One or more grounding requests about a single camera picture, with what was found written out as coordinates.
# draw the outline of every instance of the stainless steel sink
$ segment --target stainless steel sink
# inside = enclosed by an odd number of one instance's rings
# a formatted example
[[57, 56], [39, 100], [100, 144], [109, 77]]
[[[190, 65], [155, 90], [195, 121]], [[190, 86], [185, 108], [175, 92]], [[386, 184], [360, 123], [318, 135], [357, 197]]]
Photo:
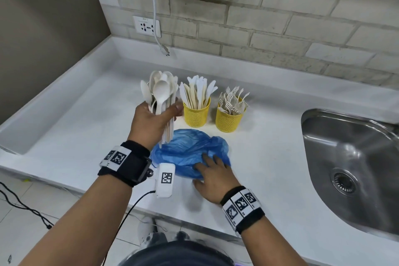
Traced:
[[399, 139], [383, 122], [322, 109], [302, 115], [313, 186], [338, 217], [399, 241]]

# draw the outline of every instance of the wall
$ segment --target wall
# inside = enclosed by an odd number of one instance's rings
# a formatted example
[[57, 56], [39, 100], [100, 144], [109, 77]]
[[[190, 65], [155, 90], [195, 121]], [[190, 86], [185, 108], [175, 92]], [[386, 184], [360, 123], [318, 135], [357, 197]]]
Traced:
[[98, 0], [0, 0], [0, 124], [109, 34]]
[[[100, 0], [115, 36], [153, 42], [132, 15], [151, 0]], [[399, 0], [157, 0], [161, 42], [399, 89]]]

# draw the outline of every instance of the backsplash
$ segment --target backsplash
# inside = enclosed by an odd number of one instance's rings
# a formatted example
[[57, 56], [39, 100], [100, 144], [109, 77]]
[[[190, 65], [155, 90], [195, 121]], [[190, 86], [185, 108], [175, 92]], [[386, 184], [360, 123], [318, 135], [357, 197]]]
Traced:
[[[399, 0], [156, 0], [166, 46], [399, 89]], [[152, 0], [100, 0], [113, 35]]]

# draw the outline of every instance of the floor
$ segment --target floor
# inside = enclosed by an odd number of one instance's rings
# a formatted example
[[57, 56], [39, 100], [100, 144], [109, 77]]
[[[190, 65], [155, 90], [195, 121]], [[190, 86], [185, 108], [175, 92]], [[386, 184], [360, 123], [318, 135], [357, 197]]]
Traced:
[[[57, 222], [79, 199], [76, 193], [41, 182], [25, 181], [21, 177], [3, 171], [0, 171], [0, 181], [15, 192], [24, 204], [40, 211], [53, 223]], [[1, 185], [0, 189], [9, 194]], [[11, 194], [8, 198], [11, 202], [17, 203], [17, 200]], [[138, 247], [137, 227], [140, 223], [139, 218], [142, 217], [142, 214], [135, 213], [127, 218], [112, 244], [105, 265], [117, 265]], [[183, 230], [192, 239], [202, 239], [208, 244], [212, 244], [212, 247], [226, 253], [236, 263], [252, 265], [247, 250], [239, 244], [214, 238], [165, 221], [158, 220], [157, 224], [167, 231]], [[27, 210], [10, 206], [0, 193], [0, 266], [17, 266], [46, 231], [47, 228], [39, 217]]]

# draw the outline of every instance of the yellow cup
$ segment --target yellow cup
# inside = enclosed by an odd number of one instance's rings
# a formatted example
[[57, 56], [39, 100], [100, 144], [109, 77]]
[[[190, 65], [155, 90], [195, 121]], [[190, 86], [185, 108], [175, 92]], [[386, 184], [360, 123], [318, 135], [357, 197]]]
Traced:
[[211, 98], [209, 98], [208, 104], [202, 109], [191, 109], [188, 108], [185, 103], [184, 106], [184, 121], [190, 127], [201, 127], [204, 126], [208, 117], [209, 105], [211, 104]]
[[232, 116], [227, 113], [221, 112], [219, 109], [216, 111], [216, 127], [222, 132], [233, 132], [237, 129], [243, 117], [243, 113], [238, 116]]

